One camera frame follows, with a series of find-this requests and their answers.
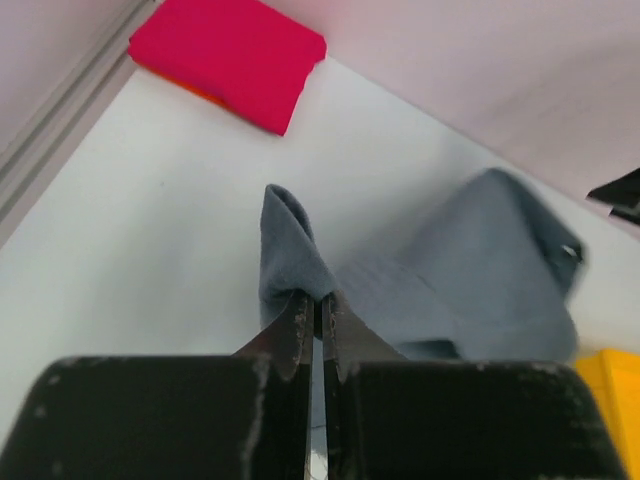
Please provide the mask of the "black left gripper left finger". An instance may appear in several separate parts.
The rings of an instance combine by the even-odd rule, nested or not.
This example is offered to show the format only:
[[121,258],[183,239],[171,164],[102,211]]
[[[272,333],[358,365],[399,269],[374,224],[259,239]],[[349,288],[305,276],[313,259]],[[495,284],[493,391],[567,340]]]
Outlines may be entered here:
[[295,291],[284,310],[235,353],[251,363],[257,391],[241,447],[243,479],[307,479],[314,301]]

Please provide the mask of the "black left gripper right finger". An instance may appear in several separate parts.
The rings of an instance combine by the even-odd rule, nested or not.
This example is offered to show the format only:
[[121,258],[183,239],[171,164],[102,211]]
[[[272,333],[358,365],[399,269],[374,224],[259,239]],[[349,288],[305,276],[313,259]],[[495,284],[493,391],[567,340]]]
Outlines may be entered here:
[[359,479],[363,471],[360,394],[364,363],[404,362],[406,357],[372,331],[341,292],[321,302],[328,477]]

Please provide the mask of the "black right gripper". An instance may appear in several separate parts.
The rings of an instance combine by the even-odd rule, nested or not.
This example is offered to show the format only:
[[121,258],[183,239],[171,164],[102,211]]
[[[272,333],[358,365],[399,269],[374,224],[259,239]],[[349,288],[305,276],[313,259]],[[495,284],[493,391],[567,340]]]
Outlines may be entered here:
[[639,224],[640,169],[591,190],[588,199],[607,205],[609,216]]

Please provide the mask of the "grey t-shirt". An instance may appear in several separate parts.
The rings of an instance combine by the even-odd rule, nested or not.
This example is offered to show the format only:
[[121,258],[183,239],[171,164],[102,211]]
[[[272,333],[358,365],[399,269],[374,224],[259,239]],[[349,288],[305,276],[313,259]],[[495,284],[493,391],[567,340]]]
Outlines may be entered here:
[[337,271],[319,253],[294,195],[265,189],[260,219],[263,325],[295,291],[342,294],[408,358],[567,362],[578,336],[566,299],[581,241],[521,182],[488,169],[459,188],[392,256],[364,253]]

